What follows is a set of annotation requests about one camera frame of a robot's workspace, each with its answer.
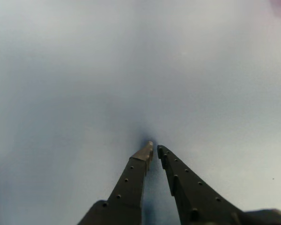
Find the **gripper black left finger with grey tip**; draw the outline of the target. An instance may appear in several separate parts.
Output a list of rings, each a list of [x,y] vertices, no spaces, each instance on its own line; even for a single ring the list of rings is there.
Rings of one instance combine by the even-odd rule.
[[[144,180],[153,158],[149,141],[128,160],[107,200],[97,201],[79,222],[80,225],[140,225]]]

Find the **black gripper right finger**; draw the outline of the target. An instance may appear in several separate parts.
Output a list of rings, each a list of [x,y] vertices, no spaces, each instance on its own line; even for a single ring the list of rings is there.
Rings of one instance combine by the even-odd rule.
[[[157,147],[183,225],[281,225],[276,209],[242,211],[213,190],[165,146]]]

